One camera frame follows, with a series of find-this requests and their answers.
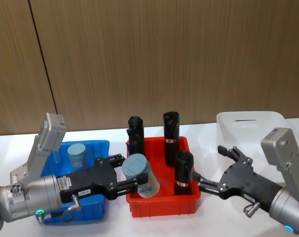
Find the black cylindrical object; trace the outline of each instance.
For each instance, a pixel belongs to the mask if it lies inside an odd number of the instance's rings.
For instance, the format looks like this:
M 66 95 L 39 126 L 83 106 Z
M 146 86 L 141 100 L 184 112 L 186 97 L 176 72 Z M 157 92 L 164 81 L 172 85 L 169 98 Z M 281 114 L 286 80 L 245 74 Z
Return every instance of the black cylindrical object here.
M 193 171 L 193 155 L 187 151 L 177 153 L 175 164 L 175 195 L 189 195 Z
M 164 119 L 165 161 L 168 166 L 175 166 L 177 152 L 179 151 L 179 113 L 166 112 Z
M 138 116 L 132 116 L 130 117 L 128 124 L 129 128 L 126 132 L 129 135 L 129 154 L 133 155 L 139 153 L 145 155 L 143 120 Z

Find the wood grain panel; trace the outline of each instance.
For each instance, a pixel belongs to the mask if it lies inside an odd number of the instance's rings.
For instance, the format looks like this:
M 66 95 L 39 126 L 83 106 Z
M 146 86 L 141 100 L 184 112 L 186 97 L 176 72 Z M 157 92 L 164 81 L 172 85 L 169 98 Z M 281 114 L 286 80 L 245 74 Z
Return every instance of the wood grain panel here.
M 299 117 L 299 0 L 31 0 L 71 130 Z
M 37 132 L 55 112 L 27 0 L 0 0 L 0 134 Z

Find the wooden wall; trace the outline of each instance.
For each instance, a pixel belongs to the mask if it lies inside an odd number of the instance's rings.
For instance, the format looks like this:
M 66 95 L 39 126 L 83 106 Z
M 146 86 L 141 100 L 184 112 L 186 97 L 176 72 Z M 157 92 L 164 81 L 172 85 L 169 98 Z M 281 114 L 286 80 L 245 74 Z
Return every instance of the wooden wall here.
M 0 134 L 36 132 L 55 112 L 26 0 L 0 0 Z

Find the white table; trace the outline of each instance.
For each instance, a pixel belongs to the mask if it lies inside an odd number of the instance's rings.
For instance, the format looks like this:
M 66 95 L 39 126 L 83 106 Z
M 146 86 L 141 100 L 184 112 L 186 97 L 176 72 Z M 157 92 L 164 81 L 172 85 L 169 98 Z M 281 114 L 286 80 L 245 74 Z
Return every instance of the white table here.
M 287 120 L 299 135 L 299 118 Z M 217 154 L 216 123 L 182 125 L 180 134 L 188 140 L 195 158 L 195 169 L 208 179 L 219 181 L 221 168 L 227 159 Z M 145 136 L 163 136 L 162 127 L 145 128 Z M 128 136 L 126 129 L 67 132 L 64 141 L 109 140 L 109 154 L 126 155 Z M 10 183 L 9 173 L 23 164 L 29 155 L 34 134 L 0 136 L 0 185 Z M 256 171 L 256 160 L 253 163 Z M 273 174 L 280 177 L 276 169 Z M 123 180 L 121 171 L 118 179 Z M 0 237 L 12 235 L 26 237 L 128 237 L 128 236 L 234 236 L 234 237 L 286 237 L 291 236 L 281 224 L 271 219 L 268 213 L 259 210 L 249 219 L 243 208 L 249 203 L 240 197 L 222 200 L 210 194 L 201 194 L 202 205 L 195 214 L 132 218 L 125 197 L 108 202 L 103 221 L 72 226 L 40 226 L 35 217 L 5 223 Z

